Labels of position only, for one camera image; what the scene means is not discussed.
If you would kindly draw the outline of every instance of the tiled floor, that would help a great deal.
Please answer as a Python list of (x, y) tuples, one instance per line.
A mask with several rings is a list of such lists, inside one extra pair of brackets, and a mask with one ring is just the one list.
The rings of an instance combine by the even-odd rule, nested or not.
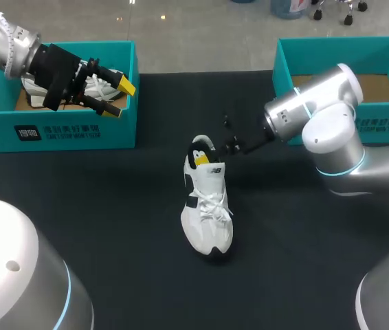
[(134, 40), (142, 73), (204, 72), (271, 69), (282, 37), (389, 35), (389, 0), (367, 2), (352, 26), (331, 0), (321, 21), (311, 19), (315, 8), (278, 19), (269, 0), (0, 0), (0, 11), (44, 41)]

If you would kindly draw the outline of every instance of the sneaker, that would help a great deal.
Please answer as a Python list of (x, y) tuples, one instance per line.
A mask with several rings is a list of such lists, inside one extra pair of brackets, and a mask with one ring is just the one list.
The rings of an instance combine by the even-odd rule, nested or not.
[[(79, 64), (79, 69), (82, 65), (87, 65), (87, 61), (82, 60)], [(37, 86), (34, 82), (34, 77), (22, 78), (22, 85), (27, 94), (28, 104), (32, 108), (43, 108), (43, 101), (45, 100), (47, 90)], [(97, 78), (94, 74), (92, 77), (86, 78), (85, 95), (91, 96), (99, 101), (111, 102), (120, 98), (123, 93), (113, 88), (107, 81)]]
[(182, 228), (192, 247), (205, 255), (225, 254), (233, 239), (233, 224), (225, 187), (225, 163), (216, 162), (210, 138), (194, 138), (184, 164), (187, 202)]

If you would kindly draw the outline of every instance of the white shoelace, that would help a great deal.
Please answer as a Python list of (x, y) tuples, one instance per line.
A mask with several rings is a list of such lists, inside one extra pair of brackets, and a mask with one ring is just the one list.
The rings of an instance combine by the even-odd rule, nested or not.
[(199, 198), (201, 221), (209, 218), (213, 218), (215, 221), (228, 222), (231, 221), (230, 215), (233, 213), (225, 206), (223, 201), (225, 200), (225, 194), (204, 195), (196, 188), (193, 193)]
[[(82, 67), (82, 65), (87, 65), (87, 61), (85, 60), (81, 60), (80, 61), (80, 64), (78, 65), (78, 70), (76, 72), (76, 76), (78, 74), (78, 72), (80, 71), (80, 68)], [(102, 88), (103, 87), (110, 87), (111, 84), (109, 84), (107, 81), (101, 79), (101, 78), (97, 78), (97, 75), (93, 74), (92, 77), (87, 77), (86, 78), (86, 82), (88, 84), (88, 88), (93, 88), (95, 87), (97, 89), (97, 92), (100, 94), (100, 97), (103, 101), (110, 101), (112, 99), (112, 97), (114, 97), (115, 95), (117, 95), (119, 93), (119, 91), (117, 89), (115, 89), (115, 91), (113, 93), (110, 93), (109, 95), (105, 95), (103, 93), (103, 90)]]

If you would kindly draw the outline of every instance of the teal box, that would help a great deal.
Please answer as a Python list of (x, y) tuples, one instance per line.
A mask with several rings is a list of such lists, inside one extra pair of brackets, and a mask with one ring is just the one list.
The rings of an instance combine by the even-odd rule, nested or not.
[[(338, 63), (389, 78), (389, 36), (279, 39), (272, 78), (277, 97), (293, 89), (291, 76), (320, 74)], [(389, 102), (359, 105), (356, 124), (362, 142), (389, 143)], [(302, 143), (301, 137), (291, 143)]]
[[(140, 86), (133, 41), (88, 41), (57, 43), (84, 60), (99, 58), (100, 64), (120, 70), (136, 87), (128, 96), (119, 118), (99, 116), (91, 109), (15, 111), (21, 80), (8, 80), (0, 71), (0, 153), (16, 151), (57, 151), (84, 149), (125, 149), (135, 147), (137, 105)], [(34, 139), (22, 141), (18, 130)]]

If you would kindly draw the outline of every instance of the chair wheel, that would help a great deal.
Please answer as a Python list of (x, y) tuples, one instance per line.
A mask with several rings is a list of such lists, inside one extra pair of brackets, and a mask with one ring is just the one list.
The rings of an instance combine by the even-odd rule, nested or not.
[(367, 3), (365, 2), (358, 3), (358, 10), (360, 12), (365, 12), (367, 10)]
[(322, 17), (323, 17), (323, 12), (320, 9), (317, 9), (315, 11), (315, 14), (313, 15), (313, 19), (319, 21)]
[(352, 23), (353, 23), (353, 16), (347, 15), (346, 19), (344, 19), (344, 25), (352, 25)]

